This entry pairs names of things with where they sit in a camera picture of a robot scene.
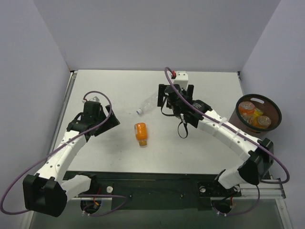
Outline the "clear plastic bottle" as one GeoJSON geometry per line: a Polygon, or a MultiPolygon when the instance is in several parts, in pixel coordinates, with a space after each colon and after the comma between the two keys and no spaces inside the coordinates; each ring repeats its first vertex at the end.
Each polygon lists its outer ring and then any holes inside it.
{"type": "Polygon", "coordinates": [[[150,113],[154,108],[157,107],[158,93],[155,92],[153,95],[145,99],[136,109],[136,113],[139,116],[150,113]]]}

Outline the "orange floral tea bottle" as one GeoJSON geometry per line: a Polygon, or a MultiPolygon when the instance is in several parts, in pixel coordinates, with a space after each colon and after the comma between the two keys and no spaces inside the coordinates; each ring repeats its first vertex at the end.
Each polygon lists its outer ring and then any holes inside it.
{"type": "Polygon", "coordinates": [[[244,120],[249,120],[253,117],[255,105],[250,101],[243,101],[238,105],[238,111],[244,120]]]}

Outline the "yellow bottle blue cap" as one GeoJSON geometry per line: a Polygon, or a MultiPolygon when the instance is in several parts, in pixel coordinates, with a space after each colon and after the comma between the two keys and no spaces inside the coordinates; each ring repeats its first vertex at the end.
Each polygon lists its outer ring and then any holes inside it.
{"type": "Polygon", "coordinates": [[[249,118],[248,123],[249,123],[249,124],[252,124],[253,121],[255,120],[255,118],[257,118],[257,117],[259,117],[259,116],[261,116],[261,115],[263,115],[263,114],[264,114],[264,112],[263,112],[262,110],[260,110],[259,108],[256,107],[256,108],[254,109],[254,112],[253,112],[252,116],[249,118]]]}

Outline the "orange bottle navy label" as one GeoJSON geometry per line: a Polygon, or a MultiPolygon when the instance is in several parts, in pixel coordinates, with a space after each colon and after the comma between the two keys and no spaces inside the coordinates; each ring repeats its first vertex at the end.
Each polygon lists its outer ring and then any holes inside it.
{"type": "Polygon", "coordinates": [[[261,115],[257,118],[252,123],[252,126],[261,128],[261,129],[267,129],[271,125],[272,120],[265,115],[261,115]]]}

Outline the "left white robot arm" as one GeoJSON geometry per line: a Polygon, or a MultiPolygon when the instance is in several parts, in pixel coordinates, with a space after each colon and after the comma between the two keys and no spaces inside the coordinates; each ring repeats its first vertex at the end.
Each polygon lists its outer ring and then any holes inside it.
{"type": "Polygon", "coordinates": [[[85,102],[83,111],[68,124],[57,152],[35,173],[27,175],[23,182],[25,208],[27,210],[58,217],[66,204],[79,194],[89,197],[97,194],[99,185],[95,175],[79,172],[64,180],[71,162],[88,143],[120,124],[110,105],[103,107],[99,102],[85,102]]]}

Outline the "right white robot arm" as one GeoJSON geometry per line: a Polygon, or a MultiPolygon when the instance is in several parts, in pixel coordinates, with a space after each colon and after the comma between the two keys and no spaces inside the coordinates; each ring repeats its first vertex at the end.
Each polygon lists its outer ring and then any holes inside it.
{"type": "Polygon", "coordinates": [[[193,85],[189,85],[187,90],[180,89],[177,84],[174,87],[177,93],[170,85],[159,85],[158,107],[172,109],[172,116],[179,118],[181,124],[192,125],[211,134],[242,160],[241,164],[224,169],[217,175],[213,182],[214,192],[224,195],[241,183],[258,185],[273,163],[273,159],[265,152],[266,149],[273,150],[273,143],[248,135],[221,117],[208,104],[193,100],[193,85]]]}

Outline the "brown round bin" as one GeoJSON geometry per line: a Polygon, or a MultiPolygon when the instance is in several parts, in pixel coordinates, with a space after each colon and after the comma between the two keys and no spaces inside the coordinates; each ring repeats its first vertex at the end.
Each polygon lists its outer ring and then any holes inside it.
{"type": "Polygon", "coordinates": [[[279,107],[269,98],[247,94],[236,103],[229,122],[247,134],[262,137],[276,129],[282,121],[279,107]]]}

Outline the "short orange juice bottle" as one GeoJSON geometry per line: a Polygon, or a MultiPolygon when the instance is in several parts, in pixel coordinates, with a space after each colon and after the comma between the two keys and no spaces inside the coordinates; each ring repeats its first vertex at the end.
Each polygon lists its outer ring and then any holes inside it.
{"type": "Polygon", "coordinates": [[[148,132],[145,123],[137,123],[134,125],[135,137],[139,146],[147,146],[148,132]]]}

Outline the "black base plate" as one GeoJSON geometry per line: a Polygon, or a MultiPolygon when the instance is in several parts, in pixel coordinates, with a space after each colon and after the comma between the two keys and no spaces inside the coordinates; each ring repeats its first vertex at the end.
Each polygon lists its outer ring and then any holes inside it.
{"type": "Polygon", "coordinates": [[[93,194],[114,195],[112,208],[128,198],[124,210],[210,210],[211,204],[227,207],[231,197],[240,197],[238,185],[225,189],[216,175],[68,171],[64,180],[76,175],[93,179],[93,194]]]}

